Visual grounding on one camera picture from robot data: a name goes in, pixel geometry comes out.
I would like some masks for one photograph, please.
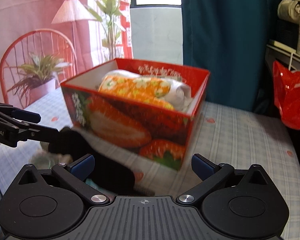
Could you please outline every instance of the cardboard box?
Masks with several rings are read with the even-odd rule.
[[[102,77],[115,69],[182,81],[191,86],[193,100],[185,113],[98,92]],[[188,66],[115,59],[63,82],[61,88],[75,126],[179,170],[194,137],[209,75]]]

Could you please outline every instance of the gray marble wall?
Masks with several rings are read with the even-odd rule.
[[[132,8],[135,59],[183,64],[181,8]]]

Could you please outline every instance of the lampshade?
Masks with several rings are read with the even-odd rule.
[[[51,23],[74,22],[78,20],[95,20],[95,18],[79,0],[65,0]]]

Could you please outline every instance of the chair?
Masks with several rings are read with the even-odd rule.
[[[58,75],[56,87],[76,75],[74,46],[63,33],[52,29],[37,29],[22,35],[8,47],[0,62],[0,85],[4,102],[21,109],[34,101],[30,98],[29,91],[22,96],[22,92],[13,88],[23,77],[19,66],[32,63],[29,53],[39,56],[53,54],[71,63],[71,66],[64,68]]]

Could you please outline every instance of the checkered tablecloth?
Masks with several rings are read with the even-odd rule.
[[[61,129],[71,126],[60,89],[46,95],[27,108],[41,115],[41,125]],[[191,170],[193,153],[200,153],[214,163],[229,163],[247,169],[261,164],[285,199],[290,217],[282,237],[300,240],[300,166],[287,130],[278,119],[255,115],[242,110],[206,103],[200,118],[196,142],[179,172],[111,145],[80,131],[97,151],[131,168],[145,173],[143,187],[157,195],[178,196],[200,183]],[[19,142],[17,148],[0,146],[0,190],[10,183],[40,147],[39,142]]]

